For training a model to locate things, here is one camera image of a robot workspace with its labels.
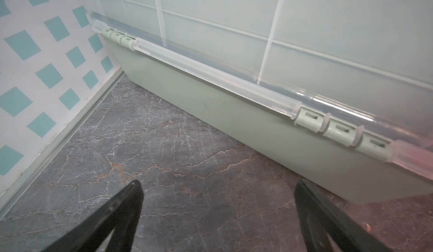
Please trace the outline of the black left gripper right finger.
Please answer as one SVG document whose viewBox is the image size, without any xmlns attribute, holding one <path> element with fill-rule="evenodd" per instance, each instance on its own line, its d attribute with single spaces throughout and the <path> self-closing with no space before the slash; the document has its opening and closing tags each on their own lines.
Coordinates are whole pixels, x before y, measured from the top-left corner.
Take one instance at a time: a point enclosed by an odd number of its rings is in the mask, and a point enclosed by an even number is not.
<svg viewBox="0 0 433 252">
<path fill-rule="evenodd" d="M 301 179 L 294 199 L 299 224 L 308 252 L 332 252 L 331 241 L 343 252 L 390 252 L 329 200 L 319 187 Z"/>
</svg>

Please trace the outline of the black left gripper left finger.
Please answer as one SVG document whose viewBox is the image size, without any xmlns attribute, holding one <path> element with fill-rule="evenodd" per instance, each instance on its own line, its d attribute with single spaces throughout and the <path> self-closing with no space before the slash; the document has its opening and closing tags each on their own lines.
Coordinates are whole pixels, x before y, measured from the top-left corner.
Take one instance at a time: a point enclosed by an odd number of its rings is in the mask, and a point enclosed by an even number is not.
<svg viewBox="0 0 433 252">
<path fill-rule="evenodd" d="M 138 226 L 144 192 L 134 180 L 45 252 L 95 252 L 110 237 L 108 252 L 129 252 Z"/>
</svg>

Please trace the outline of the clear lidded storage box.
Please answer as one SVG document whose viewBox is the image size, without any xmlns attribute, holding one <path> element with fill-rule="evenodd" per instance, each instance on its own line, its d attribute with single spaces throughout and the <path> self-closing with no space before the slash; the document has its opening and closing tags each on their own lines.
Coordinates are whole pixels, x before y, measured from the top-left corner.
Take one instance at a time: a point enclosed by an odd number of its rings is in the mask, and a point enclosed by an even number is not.
<svg viewBox="0 0 433 252">
<path fill-rule="evenodd" d="M 85 0 L 135 84 L 354 203 L 433 191 L 433 0 Z"/>
</svg>

